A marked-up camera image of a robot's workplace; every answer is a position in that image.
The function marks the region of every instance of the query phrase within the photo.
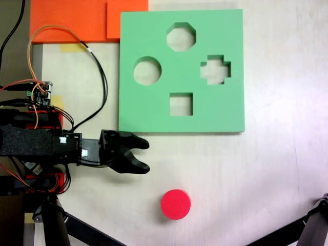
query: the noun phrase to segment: black tripod leg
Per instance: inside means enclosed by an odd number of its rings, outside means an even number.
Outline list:
[[[63,213],[57,206],[47,204],[42,212],[46,246],[71,246]]]
[[[323,211],[312,214],[300,236],[297,246],[324,246],[328,232],[328,220]]]
[[[306,216],[286,225],[283,228],[276,230],[268,236],[262,237],[261,239],[252,242],[248,246],[288,246],[300,238],[305,227],[305,221]]]
[[[126,246],[96,228],[66,213],[68,234],[89,246]]]

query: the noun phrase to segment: orange foam block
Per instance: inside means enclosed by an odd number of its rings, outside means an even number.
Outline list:
[[[148,0],[108,0],[107,39],[119,42],[122,12],[147,12]]]
[[[119,42],[120,13],[147,11],[148,0],[31,0],[30,36],[45,25],[70,28],[84,42]],[[49,29],[33,43],[76,43],[68,32]]]

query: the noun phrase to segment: table surface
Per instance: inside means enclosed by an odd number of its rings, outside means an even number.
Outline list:
[[[72,165],[65,210],[137,245],[246,245],[305,215],[328,191],[328,2],[325,0],[150,0],[150,10],[243,9],[245,128],[241,134],[140,134],[147,175]],[[91,44],[109,99],[77,131],[98,139],[117,129],[119,44]],[[101,103],[88,53],[43,46],[42,80],[54,83],[78,122]],[[187,191],[189,215],[168,221],[159,201]],[[76,240],[72,245],[84,245]],[[44,245],[42,224],[35,245]]]

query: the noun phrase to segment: circuit board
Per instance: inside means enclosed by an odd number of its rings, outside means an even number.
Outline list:
[[[52,83],[51,82],[45,82],[45,85],[40,85],[42,89],[44,89],[45,93],[41,92],[38,87],[35,88],[33,92],[33,101],[38,102],[39,104],[48,107],[51,103],[51,88]],[[32,99],[32,91],[27,92],[27,97],[31,100]]]

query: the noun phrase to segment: yellow tape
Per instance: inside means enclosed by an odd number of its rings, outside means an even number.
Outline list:
[[[34,220],[32,219],[33,213],[25,213],[24,214],[24,219],[25,219],[25,224],[34,224]]]
[[[81,53],[88,52],[82,44],[59,44],[61,53]]]
[[[51,96],[51,105],[64,109],[64,103],[61,96]]]

